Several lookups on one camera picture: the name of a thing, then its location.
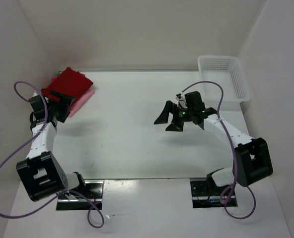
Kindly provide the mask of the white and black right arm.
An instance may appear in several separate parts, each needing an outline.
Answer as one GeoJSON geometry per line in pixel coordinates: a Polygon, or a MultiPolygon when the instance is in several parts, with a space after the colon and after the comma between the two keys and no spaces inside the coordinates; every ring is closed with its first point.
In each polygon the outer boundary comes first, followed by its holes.
{"type": "Polygon", "coordinates": [[[224,120],[216,109],[206,108],[199,92],[177,97],[177,104],[166,101],[154,124],[168,124],[166,131],[182,132],[184,124],[192,122],[231,148],[235,156],[231,167],[207,174],[209,194],[218,195],[233,182],[248,187],[273,174],[268,144],[263,138],[254,139],[224,120]]]}

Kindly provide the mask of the light pink t-shirt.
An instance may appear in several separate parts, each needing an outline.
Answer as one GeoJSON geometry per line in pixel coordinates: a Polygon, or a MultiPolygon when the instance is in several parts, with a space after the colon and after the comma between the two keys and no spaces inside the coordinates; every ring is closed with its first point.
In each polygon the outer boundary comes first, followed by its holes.
{"type": "Polygon", "coordinates": [[[71,106],[69,117],[71,118],[74,116],[94,93],[95,90],[90,87],[79,99],[77,99],[71,106]]]}

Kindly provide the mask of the dark red t-shirt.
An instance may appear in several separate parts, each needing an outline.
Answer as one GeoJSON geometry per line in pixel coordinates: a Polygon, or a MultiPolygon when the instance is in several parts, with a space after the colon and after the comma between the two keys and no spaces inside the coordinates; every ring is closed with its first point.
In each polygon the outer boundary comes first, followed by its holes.
{"type": "Polygon", "coordinates": [[[81,98],[93,85],[93,82],[78,71],[67,67],[52,83],[43,88],[41,93],[49,99],[59,101],[59,95],[81,98]]]}

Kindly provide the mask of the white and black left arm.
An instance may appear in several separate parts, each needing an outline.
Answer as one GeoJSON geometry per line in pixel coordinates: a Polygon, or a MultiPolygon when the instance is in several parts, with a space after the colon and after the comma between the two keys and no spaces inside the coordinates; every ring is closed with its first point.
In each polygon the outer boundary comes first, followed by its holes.
{"type": "Polygon", "coordinates": [[[44,104],[40,95],[28,100],[33,109],[29,118],[30,130],[35,139],[26,159],[16,165],[17,173],[32,201],[68,190],[76,198],[82,198],[87,193],[82,175],[78,172],[65,173],[52,153],[57,124],[66,121],[75,97],[53,90],[51,94],[59,100],[46,99],[44,104]]]}

